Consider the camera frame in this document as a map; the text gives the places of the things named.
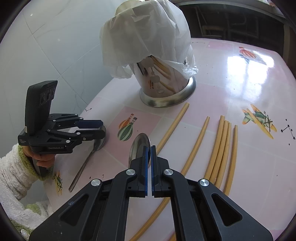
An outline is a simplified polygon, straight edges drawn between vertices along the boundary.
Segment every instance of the metal base ring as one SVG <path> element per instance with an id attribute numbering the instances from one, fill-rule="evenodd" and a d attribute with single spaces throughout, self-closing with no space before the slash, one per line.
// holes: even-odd
<path id="1" fill-rule="evenodd" d="M 141 88 L 140 98 L 144 104 L 151 107 L 157 107 L 157 108 L 168 107 L 168 106 L 179 104 L 184 100 L 186 100 L 187 98 L 189 98 L 193 94 L 195 88 L 196 88 L 196 80 L 195 80 L 195 77 L 193 76 L 189 79 L 187 86 L 183 90 L 181 90 L 180 92 L 174 95 L 162 97 L 162 98 L 153 98 L 146 95 Z"/>

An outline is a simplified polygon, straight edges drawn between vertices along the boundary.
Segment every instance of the white plastic bag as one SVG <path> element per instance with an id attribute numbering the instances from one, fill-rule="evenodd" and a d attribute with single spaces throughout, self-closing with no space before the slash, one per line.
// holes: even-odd
<path id="1" fill-rule="evenodd" d="M 130 78 L 133 71 L 128 64 L 150 55 L 186 79 L 198 72 L 185 16 L 168 0 L 139 2 L 120 12 L 102 26 L 100 41 L 103 64 L 112 77 Z"/>

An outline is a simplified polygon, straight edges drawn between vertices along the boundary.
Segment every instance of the silver screw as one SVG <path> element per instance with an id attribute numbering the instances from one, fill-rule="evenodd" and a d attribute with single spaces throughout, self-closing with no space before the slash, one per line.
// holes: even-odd
<path id="1" fill-rule="evenodd" d="M 173 172 L 173 170 L 171 170 L 171 169 L 165 169 L 165 170 L 163 171 L 163 173 L 166 174 L 166 175 L 168 175 L 168 176 L 170 176 L 170 175 L 172 175 L 174 172 Z"/>
<path id="2" fill-rule="evenodd" d="M 129 175 L 129 176 L 132 176 L 136 173 L 136 171 L 134 169 L 128 169 L 126 170 L 126 174 Z"/>
<path id="3" fill-rule="evenodd" d="M 91 184 L 94 186 L 94 187 L 98 187 L 100 184 L 101 184 L 101 181 L 99 179 L 93 179 L 91 181 Z"/>
<path id="4" fill-rule="evenodd" d="M 210 183 L 209 183 L 209 181 L 207 179 L 201 179 L 200 180 L 200 185 L 202 185 L 204 187 L 208 186 L 209 184 Z"/>

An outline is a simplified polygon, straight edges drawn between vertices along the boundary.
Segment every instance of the triangular cutout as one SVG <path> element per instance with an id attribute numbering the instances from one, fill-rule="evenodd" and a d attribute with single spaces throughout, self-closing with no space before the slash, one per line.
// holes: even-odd
<path id="1" fill-rule="evenodd" d="M 212 199 L 225 226 L 230 226 L 242 219 L 242 215 L 226 203 L 219 195 L 213 194 Z"/>
<path id="2" fill-rule="evenodd" d="M 77 200 L 77 202 L 70 206 L 69 209 L 61 216 L 61 221 L 68 223 L 71 226 L 75 226 L 80 218 L 88 197 L 89 196 L 85 194 Z"/>

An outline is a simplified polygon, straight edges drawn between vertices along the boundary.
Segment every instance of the metal spoon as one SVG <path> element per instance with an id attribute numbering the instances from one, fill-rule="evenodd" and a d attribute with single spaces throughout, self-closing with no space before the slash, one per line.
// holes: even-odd
<path id="1" fill-rule="evenodd" d="M 139 135 L 136 136 L 136 138 L 134 139 L 131 145 L 130 155 L 128 158 L 129 167 L 131 166 L 132 160 L 139 158 L 143 155 L 144 146 L 148 147 L 148 162 L 149 162 L 150 161 L 150 140 L 145 133 L 140 133 Z"/>
<path id="2" fill-rule="evenodd" d="M 106 127 L 104 126 L 101 126 L 99 128 L 99 130 L 103 130 L 105 133 L 106 133 Z M 98 151 L 99 149 L 102 148 L 102 146 L 104 145 L 105 143 L 105 140 L 106 140 L 106 136 L 103 138 L 103 139 L 96 139 L 94 140 L 94 147 L 93 147 L 93 150 L 91 151 L 91 153 L 88 155 L 88 157 L 86 158 L 85 162 L 83 163 L 82 167 L 79 169 L 78 173 L 76 174 L 73 182 L 71 183 L 70 187 L 69 187 L 69 191 L 72 192 L 74 187 L 76 186 L 76 183 L 79 179 L 79 177 L 81 176 L 86 164 L 88 163 L 90 157 L 96 152 Z"/>

